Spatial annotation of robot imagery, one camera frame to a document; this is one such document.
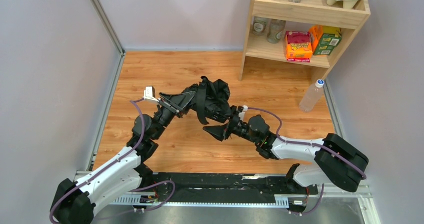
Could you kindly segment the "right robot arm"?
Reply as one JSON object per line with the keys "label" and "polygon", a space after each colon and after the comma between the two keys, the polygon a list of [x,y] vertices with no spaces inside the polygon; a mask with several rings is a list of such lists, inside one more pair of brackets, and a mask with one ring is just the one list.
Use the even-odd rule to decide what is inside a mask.
{"label": "right robot arm", "polygon": [[324,138],[296,139],[272,132],[261,115],[244,121],[248,106],[236,108],[223,125],[205,126],[203,129],[218,141],[232,135],[255,144],[256,151],[265,159],[297,159],[287,172],[287,178],[301,187],[332,183],[338,188],[356,192],[362,180],[368,157],[335,133]]}

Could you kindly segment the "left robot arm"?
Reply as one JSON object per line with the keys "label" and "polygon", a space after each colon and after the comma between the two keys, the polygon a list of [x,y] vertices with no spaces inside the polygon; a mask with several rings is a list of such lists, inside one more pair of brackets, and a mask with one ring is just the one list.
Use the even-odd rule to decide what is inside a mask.
{"label": "left robot arm", "polygon": [[50,212],[51,223],[92,223],[107,205],[127,192],[144,190],[144,162],[158,148],[158,139],[170,122],[187,113],[195,91],[155,97],[146,87],[143,97],[132,100],[138,116],[132,137],[114,157],[77,180],[65,179],[57,187]]}

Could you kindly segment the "black folding umbrella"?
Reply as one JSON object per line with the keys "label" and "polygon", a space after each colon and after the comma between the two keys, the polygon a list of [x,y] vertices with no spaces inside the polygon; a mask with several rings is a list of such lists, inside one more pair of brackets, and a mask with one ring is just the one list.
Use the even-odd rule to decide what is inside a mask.
{"label": "black folding umbrella", "polygon": [[199,122],[209,124],[207,119],[225,123],[231,116],[228,103],[230,88],[222,79],[211,81],[207,76],[201,76],[201,81],[183,90],[184,93],[194,91],[194,97],[189,103],[189,108],[196,111]]}

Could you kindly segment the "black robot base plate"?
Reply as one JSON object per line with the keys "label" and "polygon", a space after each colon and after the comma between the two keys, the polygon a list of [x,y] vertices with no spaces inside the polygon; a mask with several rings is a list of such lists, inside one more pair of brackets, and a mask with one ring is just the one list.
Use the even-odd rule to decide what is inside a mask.
{"label": "black robot base plate", "polygon": [[155,188],[160,200],[171,194],[171,202],[187,203],[272,203],[276,195],[318,194],[317,187],[302,187],[282,174],[228,174],[158,172],[146,178],[146,187],[160,181],[171,180]]}

